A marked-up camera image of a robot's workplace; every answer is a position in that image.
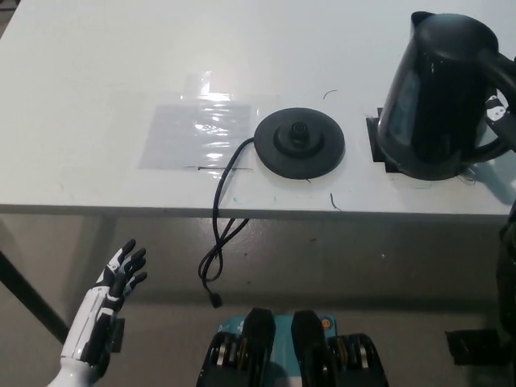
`concrete floor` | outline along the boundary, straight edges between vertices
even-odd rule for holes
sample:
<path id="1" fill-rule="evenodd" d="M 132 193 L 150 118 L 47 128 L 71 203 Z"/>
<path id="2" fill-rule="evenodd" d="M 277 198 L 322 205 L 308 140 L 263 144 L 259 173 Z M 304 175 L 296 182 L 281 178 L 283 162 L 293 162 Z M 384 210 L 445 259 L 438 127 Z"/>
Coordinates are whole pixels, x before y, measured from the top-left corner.
<path id="1" fill-rule="evenodd" d="M 0 35 L 9 18 L 0 13 Z M 369 334 L 391 386 L 503 386 L 504 368 L 454 366 L 444 335 L 497 325 L 499 226 L 252 221 L 225 249 L 219 310 L 196 271 L 208 219 L 4 214 L 0 248 L 68 323 L 120 244 L 134 237 L 148 249 L 148 281 L 124 306 L 123 352 L 100 386 L 195 385 L 218 323 L 253 306 L 312 308 L 334 314 L 340 334 Z M 0 327 L 0 386 L 46 385 L 60 345 L 1 285 Z"/>

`power cord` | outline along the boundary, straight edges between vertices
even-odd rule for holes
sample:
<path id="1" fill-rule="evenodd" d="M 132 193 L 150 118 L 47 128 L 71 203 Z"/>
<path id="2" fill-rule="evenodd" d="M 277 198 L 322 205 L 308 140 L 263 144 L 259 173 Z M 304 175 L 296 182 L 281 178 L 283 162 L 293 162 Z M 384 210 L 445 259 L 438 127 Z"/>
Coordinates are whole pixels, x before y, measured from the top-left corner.
<path id="1" fill-rule="evenodd" d="M 218 232 L 218 204 L 220 203 L 220 197 L 222 195 L 222 191 L 224 188 L 224 183 L 226 182 L 227 175 L 229 172 L 233 169 L 233 165 L 235 164 L 236 160 L 238 159 L 240 153 L 243 151 L 243 149 L 248 146 L 250 143 L 254 141 L 253 138 L 246 139 L 243 141 L 239 147 L 236 149 L 235 153 L 229 160 L 229 163 L 227 163 L 226 168 L 223 171 L 222 176 L 220 177 L 220 181 L 217 185 L 217 190 L 215 191 L 215 197 L 213 201 L 213 210 L 211 215 L 211 223 L 213 227 L 213 233 L 215 236 L 215 245 L 207 252 L 207 254 L 202 258 L 201 262 L 199 263 L 198 267 L 198 275 L 199 278 L 201 278 L 202 286 L 204 289 L 208 292 L 208 295 L 210 296 L 210 302 L 211 305 L 214 308 L 219 308 L 223 305 L 223 300 L 220 297 L 218 293 L 213 293 L 210 290 L 210 287 L 208 286 L 208 282 L 216 281 L 217 278 L 220 277 L 220 275 L 223 272 L 224 267 L 224 259 L 223 259 L 223 247 L 228 243 L 230 240 L 232 240 L 239 232 L 242 231 L 242 229 L 248 224 L 249 219 L 244 219 L 240 224 L 230 233 L 230 229 L 233 226 L 233 223 L 235 223 L 235 219 L 231 218 L 229 219 L 229 222 L 227 223 L 226 227 L 224 228 L 223 233 L 220 235 Z M 218 270 L 217 273 L 213 277 L 208 277 L 208 271 L 210 270 L 210 265 L 213 262 L 215 258 L 218 258 Z"/>

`black electric kettle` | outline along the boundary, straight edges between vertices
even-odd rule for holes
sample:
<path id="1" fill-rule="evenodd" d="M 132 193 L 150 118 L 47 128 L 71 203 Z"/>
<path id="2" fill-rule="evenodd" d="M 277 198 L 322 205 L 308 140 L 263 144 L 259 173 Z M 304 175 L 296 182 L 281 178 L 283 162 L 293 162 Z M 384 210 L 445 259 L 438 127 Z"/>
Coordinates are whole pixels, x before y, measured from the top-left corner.
<path id="1" fill-rule="evenodd" d="M 507 137 L 516 137 L 507 122 L 493 128 L 497 139 L 478 146 L 486 102 L 497 89 L 508 113 L 516 106 L 516 64 L 498 52 L 493 31 L 468 16 L 428 12 L 412 14 L 412 26 L 378 124 L 387 159 L 408 176 L 441 180 L 507 152 Z"/>

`white robotic hand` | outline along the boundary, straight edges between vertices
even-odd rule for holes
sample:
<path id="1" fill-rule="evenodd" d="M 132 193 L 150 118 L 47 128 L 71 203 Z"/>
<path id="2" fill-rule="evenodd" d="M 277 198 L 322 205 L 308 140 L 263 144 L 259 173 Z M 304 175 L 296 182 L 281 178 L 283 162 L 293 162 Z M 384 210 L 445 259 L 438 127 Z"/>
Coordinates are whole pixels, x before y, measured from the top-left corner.
<path id="1" fill-rule="evenodd" d="M 120 248 L 88 290 L 61 352 L 61 370 L 48 387 L 90 387 L 104 376 L 111 352 L 119 351 L 123 320 L 117 314 L 147 273 L 145 249 L 134 254 L 131 239 Z"/>

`white table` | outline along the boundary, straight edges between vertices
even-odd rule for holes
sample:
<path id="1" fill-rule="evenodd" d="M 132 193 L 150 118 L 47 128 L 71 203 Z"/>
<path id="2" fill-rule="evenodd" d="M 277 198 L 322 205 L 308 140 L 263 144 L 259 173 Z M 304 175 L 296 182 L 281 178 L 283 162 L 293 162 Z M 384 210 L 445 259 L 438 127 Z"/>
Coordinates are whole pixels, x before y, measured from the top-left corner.
<path id="1" fill-rule="evenodd" d="M 160 109 L 209 92 L 251 108 L 238 138 L 303 106 L 330 115 L 347 143 L 341 165 L 311 182 L 274 175 L 248 149 L 251 170 L 231 180 L 222 216 L 507 214 L 513 155 L 482 165 L 474 185 L 416 181 L 372 162 L 365 118 L 385 101 L 416 10 L 471 15 L 516 54 L 512 0 L 23 0 L 0 41 L 0 210 L 209 216 L 217 172 L 181 164 L 195 144 L 161 150 L 164 168 L 145 167 Z"/>

